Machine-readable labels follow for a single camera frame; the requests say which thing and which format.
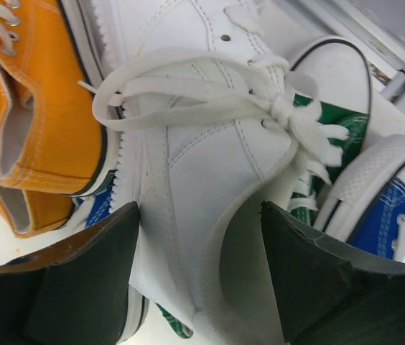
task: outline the white sneaker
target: white sneaker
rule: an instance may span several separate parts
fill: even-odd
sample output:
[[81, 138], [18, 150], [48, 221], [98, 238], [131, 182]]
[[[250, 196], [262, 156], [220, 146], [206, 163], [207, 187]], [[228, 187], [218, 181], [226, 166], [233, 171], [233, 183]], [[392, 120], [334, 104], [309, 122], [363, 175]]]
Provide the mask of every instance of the white sneaker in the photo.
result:
[[[120, 66], [93, 102], [102, 124], [124, 132], [112, 207], [137, 200], [141, 211], [131, 284], [213, 342], [270, 344], [225, 299], [220, 253], [235, 212], [279, 174], [287, 207], [299, 146], [340, 164], [316, 122], [319, 101], [293, 106], [292, 86], [316, 99], [315, 83], [284, 78], [288, 64], [261, 40], [252, 0], [93, 3]], [[119, 104], [125, 119], [109, 119]]]
[[405, 135], [362, 152], [343, 171], [314, 227], [388, 259], [405, 255]]
[[[316, 197], [332, 185], [362, 150], [372, 109], [371, 72], [363, 53], [351, 41], [330, 36], [314, 40], [291, 60], [291, 70], [312, 77], [319, 86], [322, 116], [319, 123], [331, 143], [343, 149], [342, 165], [327, 168], [310, 160], [290, 200], [289, 212], [312, 226], [317, 215]], [[297, 95], [296, 104], [307, 104]]]

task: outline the white leather sneaker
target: white leather sneaker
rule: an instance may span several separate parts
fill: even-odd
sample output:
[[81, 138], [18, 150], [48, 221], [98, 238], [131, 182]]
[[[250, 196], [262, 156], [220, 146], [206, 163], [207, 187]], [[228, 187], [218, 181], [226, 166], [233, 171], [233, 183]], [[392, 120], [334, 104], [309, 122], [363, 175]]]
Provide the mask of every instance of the white leather sneaker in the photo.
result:
[[[116, 67], [93, 113], [123, 132], [112, 207], [138, 201], [141, 211], [131, 284], [213, 343], [271, 344], [228, 302], [221, 249], [236, 211], [268, 182], [281, 175], [287, 207], [306, 157], [340, 164], [318, 127], [315, 83], [262, 41], [253, 0], [93, 4]], [[294, 87], [315, 101], [295, 108]], [[109, 118], [121, 104], [124, 119]]]

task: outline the lace eyelet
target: lace eyelet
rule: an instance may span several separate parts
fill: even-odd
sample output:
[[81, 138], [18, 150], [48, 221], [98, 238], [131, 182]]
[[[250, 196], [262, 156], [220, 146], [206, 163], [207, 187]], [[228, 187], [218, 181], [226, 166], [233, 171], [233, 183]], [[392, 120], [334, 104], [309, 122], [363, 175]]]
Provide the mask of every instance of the lace eyelet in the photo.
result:
[[18, 9], [18, 8], [21, 6], [21, 1], [20, 1], [20, 0], [15, 0], [15, 1], [14, 1], [14, 5], [7, 4], [7, 6], [8, 6], [10, 9]]
[[16, 27], [17, 25], [21, 24], [21, 19], [16, 17], [13, 22], [6, 22], [10, 27]]
[[8, 31], [8, 35], [9, 35], [9, 38], [11, 39], [11, 41], [13, 41], [13, 42], [19, 41], [19, 39], [20, 39], [19, 35], [14, 31]]
[[4, 54], [6, 54], [6, 55], [8, 55], [8, 56], [16, 56], [17, 55], [17, 52], [16, 52], [16, 50], [8, 50], [8, 49], [6, 49], [5, 48], [5, 46], [1, 46], [1, 51], [4, 53]]
[[401, 224], [401, 223], [404, 223], [405, 224], [405, 215], [404, 214], [399, 214], [398, 216], [397, 216], [397, 224]]

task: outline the stitching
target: stitching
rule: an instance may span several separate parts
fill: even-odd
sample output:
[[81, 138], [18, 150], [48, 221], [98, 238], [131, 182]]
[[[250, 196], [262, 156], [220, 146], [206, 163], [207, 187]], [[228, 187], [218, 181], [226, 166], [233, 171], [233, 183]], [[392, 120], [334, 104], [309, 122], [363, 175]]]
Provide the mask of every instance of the stitching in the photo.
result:
[[[241, 6], [244, 6], [244, 7], [248, 8], [248, 4], [247, 4], [247, 2], [245, 2], [244, 0], [238, 0], [238, 3], [239, 3]], [[263, 47], [259, 44], [258, 35], [257, 35], [257, 34], [248, 33], [248, 34], [247, 34], [247, 38], [248, 38], [248, 41], [251, 43], [252, 48], [253, 48], [258, 54], [261, 55], [261, 53], [263, 53], [263, 54], [265, 53], [265, 50], [264, 50]], [[271, 78], [275, 78], [275, 79], [276, 79], [276, 80], [275, 80], [276, 83], [279, 84], [279, 76], [277, 75], [277, 70], [276, 70], [276, 68], [272, 68], [272, 67], [268, 68], [268, 73], [269, 73], [270, 77], [271, 77]]]
[[244, 142], [244, 144], [246, 146], [246, 150], [247, 150], [248, 154], [251, 156], [251, 161], [253, 163], [253, 166], [255, 167], [256, 173], [257, 173], [257, 175], [259, 175], [260, 178], [264, 178], [264, 174], [261, 172], [259, 164], [258, 164], [257, 160], [255, 159], [255, 157], [253, 156], [251, 148], [249, 147], [249, 144], [248, 144], [246, 136], [244, 134], [241, 122], [237, 121], [237, 123], [238, 123], [238, 126], [236, 126], [236, 127], [238, 127], [241, 130], [241, 136], [242, 136], [243, 142]]
[[[141, 30], [141, 33], [138, 34], [137, 36], [139, 37], [139, 40], [136, 42], [144, 42], [146, 39], [147, 34], [150, 32], [150, 30], [153, 28], [154, 23], [158, 21], [158, 18], [161, 17], [163, 12], [174, 5], [175, 3], [179, 2], [181, 0], [166, 0], [159, 8], [158, 10], [150, 17], [148, 22], [143, 26], [143, 29]], [[132, 49], [132, 51], [135, 51], [134, 54], [137, 55], [138, 52], [141, 49], [141, 45], [137, 45], [137, 48]]]
[[46, 4], [46, 3], [43, 2], [42, 0], [34, 0], [34, 2], [35, 2], [36, 4], [38, 4], [39, 6], [41, 6], [41, 7], [44, 7], [44, 8], [46, 8], [46, 9], [49, 9], [50, 11], [52, 11], [52, 12], [54, 12], [54, 13], [60, 14], [59, 9], [58, 9], [57, 7], [51, 6], [51, 5], [49, 5], [49, 4]]
[[195, 69], [196, 73], [201, 77], [201, 79], [203, 79], [203, 80], [205, 81], [206, 79], [205, 79], [204, 76], [202, 75], [202, 73], [201, 73], [201, 71], [199, 70], [199, 68], [196, 67], [196, 65], [195, 65], [194, 63], [190, 63], [190, 65], [191, 65], [191, 67], [193, 67], [193, 68]]
[[[166, 137], [165, 137], [166, 131], [165, 131], [165, 129], [162, 129], [161, 133], [162, 133], [162, 142], [163, 142], [162, 154], [163, 154], [164, 157], [166, 157], [166, 146], [164, 144], [166, 142]], [[163, 169], [163, 171], [169, 172], [167, 160], [164, 160], [162, 169]], [[165, 178], [166, 178], [166, 181], [165, 181], [166, 185], [169, 185], [169, 173], [166, 174]], [[177, 236], [176, 236], [177, 229], [176, 229], [175, 222], [174, 222], [174, 217], [173, 217], [174, 214], [173, 214], [173, 208], [172, 208], [172, 197], [169, 194], [169, 188], [165, 188], [165, 191], [166, 191], [166, 199], [168, 201], [167, 202], [167, 221], [170, 222], [170, 224], [169, 224], [170, 228], [171, 228], [170, 233], [171, 233], [171, 237], [172, 237], [172, 241], [173, 241], [172, 248], [174, 249], [175, 248], [174, 246], [177, 247], [177, 248], [175, 248], [176, 249], [175, 256], [177, 257], [177, 263], [178, 263], [177, 266], [178, 266], [178, 270], [179, 270], [179, 273], [180, 273], [180, 277], [183, 279], [183, 283], [185, 284], [185, 287], [187, 288], [189, 286], [188, 277], [185, 274], [184, 262], [182, 260], [181, 252], [180, 252], [180, 250], [178, 248], [179, 247], [179, 242], [178, 242]], [[180, 292], [180, 289], [176, 289], [176, 290], [177, 290], [180, 298], [182, 298], [182, 296], [187, 297], [187, 293], [182, 294]], [[185, 307], [188, 308], [187, 307], [187, 299], [182, 298], [182, 301], [185, 304]]]
[[145, 201], [146, 199], [148, 199], [150, 197], [150, 195], [153, 192], [153, 188], [150, 188], [150, 190], [148, 192], [146, 192], [146, 194], [144, 195], [144, 197], [141, 199], [141, 201]]
[[207, 14], [204, 12], [204, 9], [201, 7], [200, 3], [198, 0], [193, 0], [194, 1], [194, 5], [198, 7], [198, 9], [200, 10], [201, 16], [203, 16], [204, 20], [207, 22], [208, 26], [209, 26], [209, 36], [210, 36], [210, 41], [212, 42], [212, 46], [215, 48], [215, 40], [214, 40], [214, 30], [212, 28], [212, 24], [210, 23], [209, 17], [207, 16]]
[[227, 124], [224, 124], [219, 127], [213, 127], [211, 129], [208, 129], [206, 132], [203, 132], [202, 134], [199, 135], [199, 137], [194, 138], [185, 148], [181, 149], [179, 153], [176, 154], [174, 159], [171, 161], [169, 164], [169, 169], [172, 168], [172, 166], [186, 153], [188, 152], [189, 149], [193, 148], [198, 142], [201, 142], [205, 138], [210, 137], [211, 135], [218, 133], [220, 131], [223, 131], [224, 129], [227, 129], [228, 127], [233, 126], [233, 122], [229, 122]]
[[228, 70], [226, 69], [225, 65], [220, 61], [218, 62], [220, 64], [220, 66], [222, 66], [223, 70], [225, 71], [226, 75], [228, 76], [228, 84], [230, 88], [234, 88], [234, 83], [233, 83], [233, 79], [231, 78], [231, 74], [228, 72]]
[[[9, 179], [8, 178], [5, 178], [5, 179], [3, 179], [2, 181], [0, 181], [1, 183], [5, 183], [5, 182], [7, 182]], [[78, 185], [80, 185], [80, 184], [82, 184], [82, 183], [56, 183], [56, 182], [51, 182], [51, 181], [43, 181], [43, 180], [36, 180], [36, 179], [28, 179], [28, 180], [26, 180], [25, 182], [37, 182], [37, 183], [40, 183], [40, 184], [43, 184], [43, 185], [66, 185], [66, 186], [78, 186]]]
[[24, 56], [22, 57], [22, 64], [21, 67], [22, 69], [27, 69], [27, 66], [29, 65], [29, 59], [30, 59], [30, 52], [31, 52], [31, 47], [33, 46], [34, 43], [34, 30], [32, 28], [34, 27], [35, 23], [35, 5], [34, 3], [32, 6], [29, 6], [29, 23], [27, 26], [27, 43], [25, 45], [24, 49]]
[[[55, 181], [71, 181], [73, 179], [76, 179], [76, 178], [63, 177], [63, 176], [45, 175], [44, 173], [38, 173], [35, 170], [30, 170], [25, 167], [16, 166], [15, 170], [18, 170], [18, 169], [23, 170], [26, 175], [35, 176], [36, 178], [44, 178], [44, 179], [55, 180]], [[10, 176], [17, 174], [17, 172], [15, 170], [10, 172]]]
[[[26, 44], [26, 48], [25, 48], [25, 59], [24, 59], [24, 61], [25, 61], [25, 63], [23, 62], [23, 66], [22, 67], [25, 67], [25, 68], [27, 68], [27, 64], [28, 64], [28, 56], [29, 56], [29, 51], [30, 51], [30, 47], [31, 46], [33, 46], [33, 43], [34, 43], [34, 35], [33, 35], [33, 32], [31, 32], [30, 33], [31, 35], [30, 35], [30, 38], [27, 40], [27, 44]], [[23, 75], [24, 76], [24, 79], [27, 79], [27, 80], [29, 80], [29, 84], [31, 85], [32, 84], [32, 81], [30, 80], [30, 78], [28, 78], [28, 76], [27, 75]], [[44, 100], [44, 97], [38, 97], [38, 99], [40, 100], [41, 98], [43, 98], [43, 103], [45, 102], [45, 100]], [[35, 164], [35, 162], [36, 162], [36, 156], [37, 156], [37, 152], [39, 152], [39, 147], [40, 147], [40, 145], [41, 145], [41, 141], [42, 141], [42, 133], [43, 133], [43, 126], [44, 126], [44, 122], [45, 122], [45, 120], [44, 120], [44, 117], [43, 116], [39, 116], [39, 114], [34, 110], [34, 113], [33, 113], [33, 118], [34, 119], [37, 119], [37, 132], [38, 132], [38, 140], [37, 140], [37, 145], [35, 146], [35, 150], [34, 150], [34, 152], [33, 152], [33, 155], [32, 155], [32, 159], [31, 159], [31, 164], [30, 164], [30, 170], [33, 170], [33, 167], [34, 167], [34, 164]], [[29, 144], [28, 145], [25, 145], [24, 146], [24, 149], [25, 150], [28, 150], [28, 147], [33, 147], [33, 143], [34, 143], [34, 136], [31, 136], [30, 138], [29, 138]], [[27, 163], [29, 162], [29, 156], [30, 155], [27, 155], [26, 156], [26, 158], [24, 159], [24, 162], [23, 162], [23, 165], [24, 166], [27, 166]], [[22, 174], [24, 173], [24, 171], [23, 170], [21, 170], [20, 171], [20, 174], [19, 174], [19, 176], [17, 177], [17, 180], [18, 181], [22, 181], [22, 178], [24, 177], [24, 180], [26, 180], [26, 176], [23, 176]]]

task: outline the metal eyelet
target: metal eyelet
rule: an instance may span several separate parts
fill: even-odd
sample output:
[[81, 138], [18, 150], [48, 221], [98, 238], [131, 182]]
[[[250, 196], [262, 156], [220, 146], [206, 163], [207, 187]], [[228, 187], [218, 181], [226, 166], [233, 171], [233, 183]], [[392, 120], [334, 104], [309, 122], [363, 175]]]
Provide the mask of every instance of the metal eyelet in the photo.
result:
[[16, 50], [14, 50], [14, 49], [8, 50], [8, 49], [6, 49], [6, 47], [4, 45], [1, 46], [1, 51], [4, 54], [8, 55], [8, 56], [16, 56], [17, 55]]
[[16, 0], [15, 2], [16, 2], [15, 5], [7, 4], [7, 6], [8, 6], [10, 9], [18, 9], [18, 8], [21, 6], [21, 1], [20, 1], [20, 0]]
[[21, 24], [21, 19], [16, 17], [13, 22], [6, 22], [10, 27], [16, 27], [17, 25]]
[[20, 39], [19, 35], [14, 31], [8, 31], [8, 35], [9, 35], [9, 38], [11, 39], [11, 41], [13, 41], [13, 42], [19, 41], [19, 39]]

